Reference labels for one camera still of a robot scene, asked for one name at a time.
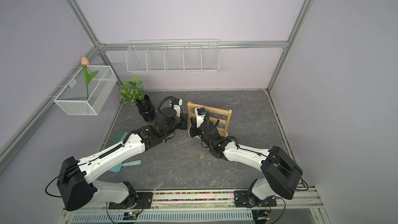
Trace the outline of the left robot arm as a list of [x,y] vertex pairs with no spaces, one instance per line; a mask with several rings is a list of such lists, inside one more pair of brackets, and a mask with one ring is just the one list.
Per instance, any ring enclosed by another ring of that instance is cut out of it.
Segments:
[[98,178],[125,160],[156,145],[166,143],[177,130],[186,130],[188,114],[182,111],[182,99],[168,96],[158,105],[149,125],[127,133],[115,145],[93,155],[65,159],[54,181],[67,211],[76,211],[89,203],[107,202],[122,208],[134,208],[139,197],[128,181],[109,183]]

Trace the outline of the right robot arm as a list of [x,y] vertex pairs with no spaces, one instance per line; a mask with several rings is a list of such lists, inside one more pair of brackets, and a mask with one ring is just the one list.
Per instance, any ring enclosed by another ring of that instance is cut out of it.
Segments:
[[273,196],[293,199],[303,176],[298,164],[278,146],[259,149],[240,144],[234,136],[222,137],[209,115],[205,111],[190,118],[190,136],[198,136],[213,157],[239,162],[263,173],[263,177],[255,179],[242,197],[235,197],[235,205],[246,208],[261,206],[266,198]]

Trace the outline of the wooden jewelry display stand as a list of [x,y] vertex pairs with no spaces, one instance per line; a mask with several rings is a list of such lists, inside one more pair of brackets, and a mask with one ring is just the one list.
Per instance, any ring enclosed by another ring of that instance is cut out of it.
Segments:
[[210,121],[213,124],[218,122],[217,129],[220,133],[221,136],[226,137],[228,136],[228,127],[230,124],[230,119],[232,116],[232,111],[231,110],[222,110],[219,108],[214,108],[214,107],[209,107],[209,106],[204,106],[204,105],[199,105],[199,104],[194,104],[192,102],[188,102],[188,113],[189,113],[189,119],[191,121],[191,126],[196,125],[196,114],[194,113],[194,109],[197,107],[204,107],[206,111],[209,111],[210,113]]

